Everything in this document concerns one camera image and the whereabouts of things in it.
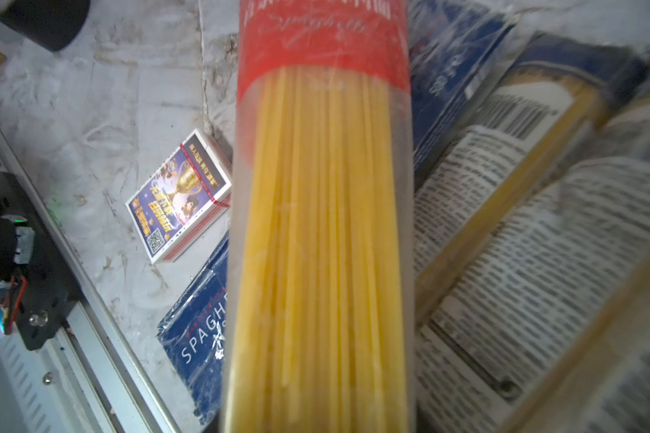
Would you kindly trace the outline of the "dark blue spaghetti packet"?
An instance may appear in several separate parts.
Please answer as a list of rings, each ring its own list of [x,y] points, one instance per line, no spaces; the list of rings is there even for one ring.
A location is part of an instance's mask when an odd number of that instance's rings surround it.
[[[516,18],[471,1],[409,5],[415,185],[449,145],[451,134],[495,66]],[[195,402],[207,429],[218,429],[229,236],[157,327],[157,339]]]

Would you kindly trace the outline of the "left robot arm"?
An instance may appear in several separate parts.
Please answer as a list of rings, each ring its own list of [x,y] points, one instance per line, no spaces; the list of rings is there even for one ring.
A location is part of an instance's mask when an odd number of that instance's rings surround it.
[[[35,231],[26,216],[5,212],[0,202],[0,281],[9,280],[30,263],[34,253]]]

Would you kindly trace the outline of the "blue clear labelled spaghetti packet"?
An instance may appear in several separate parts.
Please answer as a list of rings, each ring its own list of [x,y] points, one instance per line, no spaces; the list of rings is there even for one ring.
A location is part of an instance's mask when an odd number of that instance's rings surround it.
[[[650,81],[417,341],[428,432],[650,432]]]

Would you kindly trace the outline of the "red spaghetti packet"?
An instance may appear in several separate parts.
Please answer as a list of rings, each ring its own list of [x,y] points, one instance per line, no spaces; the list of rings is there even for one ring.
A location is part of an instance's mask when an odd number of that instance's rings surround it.
[[[224,432],[409,432],[404,1],[244,1]]]

